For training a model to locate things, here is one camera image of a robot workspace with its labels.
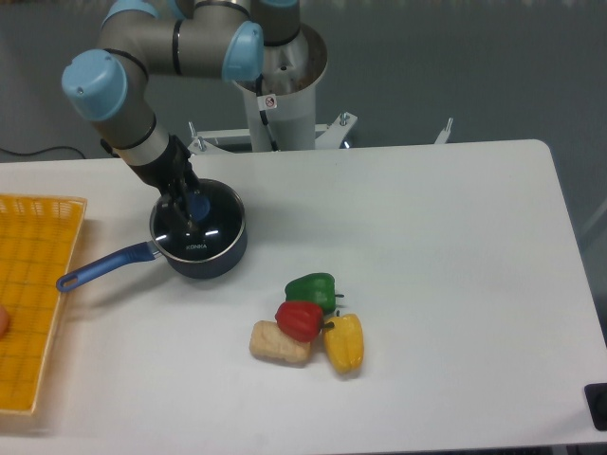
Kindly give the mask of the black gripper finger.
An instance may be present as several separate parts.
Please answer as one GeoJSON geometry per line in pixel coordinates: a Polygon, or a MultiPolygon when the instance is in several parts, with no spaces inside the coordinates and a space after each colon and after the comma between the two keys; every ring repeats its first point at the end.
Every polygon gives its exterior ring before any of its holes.
{"type": "Polygon", "coordinates": [[[185,228],[188,225],[186,195],[183,187],[160,198],[160,218],[169,228],[185,228]]]}
{"type": "Polygon", "coordinates": [[[187,228],[198,230],[202,209],[199,199],[200,180],[198,177],[182,178],[178,181],[178,189],[182,199],[182,211],[187,219],[187,228]]]}

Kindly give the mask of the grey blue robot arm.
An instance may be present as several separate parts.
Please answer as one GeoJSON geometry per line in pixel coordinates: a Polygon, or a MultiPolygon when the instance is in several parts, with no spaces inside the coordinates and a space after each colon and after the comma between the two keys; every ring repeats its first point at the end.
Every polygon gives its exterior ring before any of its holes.
{"type": "Polygon", "coordinates": [[[161,214],[190,230],[190,194],[200,185],[181,141],[163,128],[144,98],[150,76],[256,82],[264,52],[300,31],[296,1],[175,1],[177,17],[160,18],[146,1],[117,1],[96,48],[75,57],[62,88],[75,110],[166,203],[161,214]]]}

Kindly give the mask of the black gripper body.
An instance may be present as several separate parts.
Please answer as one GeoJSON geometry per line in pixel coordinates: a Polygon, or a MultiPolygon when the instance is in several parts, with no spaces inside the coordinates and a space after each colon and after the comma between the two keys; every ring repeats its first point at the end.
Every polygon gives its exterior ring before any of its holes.
{"type": "Polygon", "coordinates": [[[125,162],[147,185],[161,194],[182,194],[194,188],[191,153],[175,135],[168,135],[164,149],[157,137],[125,150],[125,162]]]}

